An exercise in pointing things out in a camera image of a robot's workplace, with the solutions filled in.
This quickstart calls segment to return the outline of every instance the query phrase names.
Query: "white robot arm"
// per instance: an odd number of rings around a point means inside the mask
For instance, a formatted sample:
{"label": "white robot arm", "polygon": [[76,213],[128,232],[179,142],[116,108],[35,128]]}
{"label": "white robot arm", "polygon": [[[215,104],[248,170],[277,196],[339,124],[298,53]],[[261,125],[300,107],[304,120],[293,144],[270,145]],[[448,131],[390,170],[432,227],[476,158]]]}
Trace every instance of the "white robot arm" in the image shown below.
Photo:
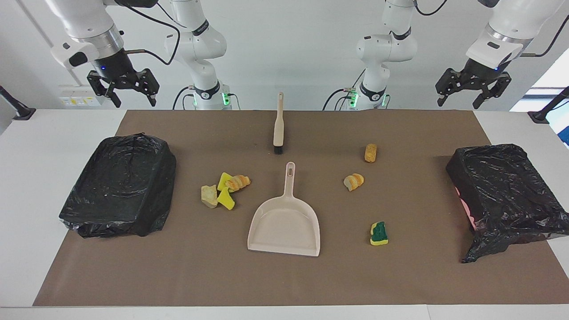
{"label": "white robot arm", "polygon": [[473,102],[475,109],[492,97],[502,95],[511,78],[504,69],[519,57],[541,27],[564,0],[479,0],[493,8],[486,28],[467,51],[464,69],[447,69],[436,83],[442,106],[449,95],[462,90],[482,90]]}
{"label": "white robot arm", "polygon": [[365,76],[348,110],[378,107],[390,75],[384,62],[409,61],[417,53],[417,41],[411,34],[413,11],[413,0],[386,0],[382,20],[389,34],[365,36],[358,42],[357,54],[365,63]]}
{"label": "white robot arm", "polygon": [[[206,59],[219,58],[227,50],[225,38],[206,20],[200,0],[170,0],[176,20],[191,32],[182,32],[174,59],[189,68],[194,82],[194,107],[201,110],[231,109],[229,87],[218,78],[213,65]],[[176,44],[170,35],[166,50],[172,52]]]}
{"label": "white robot arm", "polygon": [[51,11],[61,20],[65,32],[73,40],[52,48],[54,58],[71,69],[90,62],[96,70],[87,79],[95,94],[105,96],[119,107],[121,100],[115,89],[133,89],[156,104],[155,95],[160,85],[149,69],[137,72],[127,57],[121,33],[110,15],[107,5],[153,7],[158,0],[46,0]]}

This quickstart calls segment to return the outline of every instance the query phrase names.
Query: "black plastic bag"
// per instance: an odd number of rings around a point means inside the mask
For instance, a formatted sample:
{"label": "black plastic bag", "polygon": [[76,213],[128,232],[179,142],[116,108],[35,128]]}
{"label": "black plastic bag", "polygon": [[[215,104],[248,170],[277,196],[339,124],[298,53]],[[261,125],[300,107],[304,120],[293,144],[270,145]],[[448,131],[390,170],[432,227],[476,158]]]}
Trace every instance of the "black plastic bag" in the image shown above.
{"label": "black plastic bag", "polygon": [[146,236],[164,226],[176,157],[143,133],[104,139],[85,165],[59,218],[83,238]]}
{"label": "black plastic bag", "polygon": [[448,175],[473,224],[461,262],[506,251],[510,244],[569,235],[569,215],[517,145],[457,149]]}

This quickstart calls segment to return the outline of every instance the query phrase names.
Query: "black pole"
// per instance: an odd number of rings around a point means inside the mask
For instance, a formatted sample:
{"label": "black pole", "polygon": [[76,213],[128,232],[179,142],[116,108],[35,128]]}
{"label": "black pole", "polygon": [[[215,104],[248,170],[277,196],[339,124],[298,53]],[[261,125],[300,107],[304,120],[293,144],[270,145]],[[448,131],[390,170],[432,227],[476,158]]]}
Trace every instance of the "black pole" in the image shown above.
{"label": "black pole", "polygon": [[530,111],[528,114],[530,118],[536,124],[549,124],[549,121],[545,119],[549,111],[553,110],[561,101],[567,99],[569,96],[569,87],[563,89],[551,102],[549,102],[545,108],[541,109],[541,111]]}
{"label": "black pole", "polygon": [[12,120],[28,120],[29,118],[31,118],[32,114],[34,114],[34,112],[36,111],[35,108],[28,108],[25,104],[21,103],[16,98],[12,97],[12,95],[9,94],[8,91],[6,91],[4,87],[1,85],[0,85],[0,96],[4,97],[4,99],[6,99],[6,101],[8,101],[10,105],[12,105],[14,110],[16,110],[16,116],[12,118]]}

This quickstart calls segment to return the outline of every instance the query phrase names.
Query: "beige dustpan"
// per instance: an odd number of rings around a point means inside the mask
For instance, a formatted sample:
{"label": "beige dustpan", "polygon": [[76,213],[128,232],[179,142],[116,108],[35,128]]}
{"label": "beige dustpan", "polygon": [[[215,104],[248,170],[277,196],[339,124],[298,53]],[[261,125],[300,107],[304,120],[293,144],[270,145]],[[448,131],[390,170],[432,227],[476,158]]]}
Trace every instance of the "beige dustpan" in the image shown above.
{"label": "beige dustpan", "polygon": [[318,218],[306,202],[292,195],[294,174],[294,163],[287,163],[284,194],[265,201],[255,212],[247,239],[249,250],[318,257]]}

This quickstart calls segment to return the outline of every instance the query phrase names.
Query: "dustpan handle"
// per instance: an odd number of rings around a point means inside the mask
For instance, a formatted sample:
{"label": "dustpan handle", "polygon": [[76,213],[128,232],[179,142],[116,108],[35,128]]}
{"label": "dustpan handle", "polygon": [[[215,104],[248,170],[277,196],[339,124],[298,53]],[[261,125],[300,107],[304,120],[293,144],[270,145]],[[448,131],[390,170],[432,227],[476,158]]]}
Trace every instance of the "dustpan handle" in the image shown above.
{"label": "dustpan handle", "polygon": [[284,174],[284,196],[292,196],[292,189],[294,188],[294,172],[295,172],[294,162],[289,162],[286,164],[286,172]]}

